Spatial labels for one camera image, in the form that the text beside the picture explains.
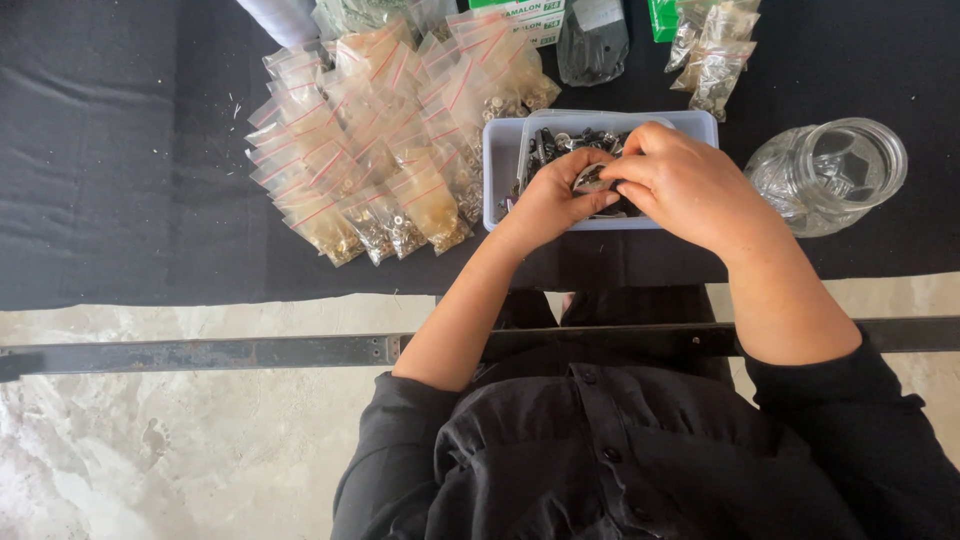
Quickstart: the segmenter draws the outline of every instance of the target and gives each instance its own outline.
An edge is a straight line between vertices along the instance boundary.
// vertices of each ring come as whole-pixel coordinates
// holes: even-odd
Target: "black pants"
[[[707,288],[704,285],[679,285],[578,292],[564,313],[560,326],[666,325],[715,321]],[[557,328],[557,320],[546,296],[534,290],[509,293],[493,326],[494,330],[543,328]],[[667,367],[733,387],[730,363],[725,357],[635,358],[634,363]]]

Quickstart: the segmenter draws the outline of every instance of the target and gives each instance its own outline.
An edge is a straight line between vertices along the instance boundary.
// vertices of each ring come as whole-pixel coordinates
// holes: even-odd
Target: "black shirt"
[[[747,358],[760,410],[575,345],[504,362],[562,371],[466,396],[376,379],[333,538],[960,537],[960,473],[869,344]]]

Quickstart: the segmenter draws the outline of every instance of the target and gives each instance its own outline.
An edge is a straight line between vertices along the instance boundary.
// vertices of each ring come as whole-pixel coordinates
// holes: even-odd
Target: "shirt sleeve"
[[[960,536],[960,473],[921,411],[924,400],[900,394],[866,336],[850,355],[818,364],[744,356],[754,401],[810,445],[868,536]]]
[[[416,531],[437,494],[437,433],[460,394],[385,373],[360,417],[356,453],[333,499],[331,539]]]

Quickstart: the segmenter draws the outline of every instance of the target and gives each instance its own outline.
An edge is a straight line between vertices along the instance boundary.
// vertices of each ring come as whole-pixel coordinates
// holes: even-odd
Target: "black tablecloth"
[[[960,3],[766,0],[721,147],[742,165],[788,128],[847,116],[906,145],[903,189],[851,228],[803,241],[825,279],[960,270]],[[626,73],[558,108],[682,110],[668,44],[628,2]],[[0,0],[0,309],[215,305],[351,292],[443,293],[483,238],[334,269],[247,178],[247,116],[277,46],[232,0]],[[540,49],[557,77],[553,47]],[[517,287],[722,282],[663,231],[568,233]]]

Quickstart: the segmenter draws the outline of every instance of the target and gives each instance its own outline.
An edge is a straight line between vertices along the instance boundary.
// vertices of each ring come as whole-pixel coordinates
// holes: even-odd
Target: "concrete floor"
[[[960,273],[830,282],[854,317],[960,313]],[[732,310],[711,285],[719,320]],[[559,308],[559,297],[551,298]],[[413,331],[432,297],[0,312],[0,345]],[[960,462],[960,354],[890,355]],[[738,391],[753,388],[733,364]],[[0,385],[0,538],[327,538],[381,368],[32,376]]]

